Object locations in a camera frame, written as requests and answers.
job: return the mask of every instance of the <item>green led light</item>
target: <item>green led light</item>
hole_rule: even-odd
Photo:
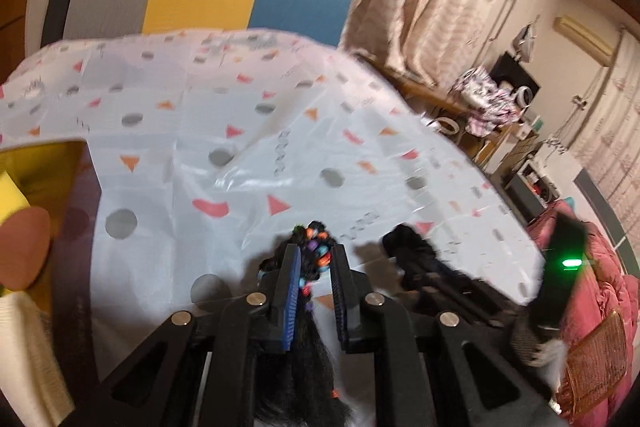
[[[567,268],[577,268],[582,265],[582,259],[565,259],[562,265]]]

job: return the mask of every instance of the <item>pink puffer jacket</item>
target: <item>pink puffer jacket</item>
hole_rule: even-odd
[[[545,248],[556,222],[558,212],[575,217],[564,201],[555,201],[535,220],[527,231],[538,248]],[[613,395],[591,411],[574,420],[578,427],[604,427],[607,419],[620,406],[631,388],[631,362],[633,340],[638,327],[638,279],[624,275],[617,254],[609,246],[600,229],[593,223],[584,224],[588,234],[587,256],[593,264],[587,265],[580,275],[571,302],[564,316],[562,338],[569,345],[583,339],[613,309],[622,314],[628,366],[626,376]]]

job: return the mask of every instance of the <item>air conditioner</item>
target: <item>air conditioner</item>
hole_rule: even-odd
[[[611,65],[613,48],[577,20],[565,15],[556,18],[554,29],[603,66]]]

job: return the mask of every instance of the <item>black hair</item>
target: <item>black hair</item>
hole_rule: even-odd
[[[318,221],[311,222],[306,228],[296,226],[291,237],[278,245],[273,257],[262,261],[261,272],[279,269],[290,243],[300,247],[300,278],[305,284],[298,291],[290,350],[284,355],[258,354],[254,414],[267,425],[343,427],[351,410],[338,398],[334,388],[332,361],[314,321],[308,286],[309,281],[320,277],[322,269],[319,247],[312,248],[314,243],[322,243],[330,249],[335,241]]]

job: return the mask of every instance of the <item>silver rivet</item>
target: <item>silver rivet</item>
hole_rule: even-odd
[[[251,304],[251,306],[262,306],[267,302],[267,295],[260,292],[249,293],[249,295],[246,296],[246,301]]]
[[[382,306],[385,303],[385,296],[378,292],[371,292],[367,293],[364,300],[372,306]]]
[[[176,326],[186,326],[191,322],[190,312],[175,312],[171,315],[171,322]]]
[[[455,328],[458,324],[460,324],[460,317],[458,317],[454,312],[444,312],[440,315],[440,323],[443,326]]]

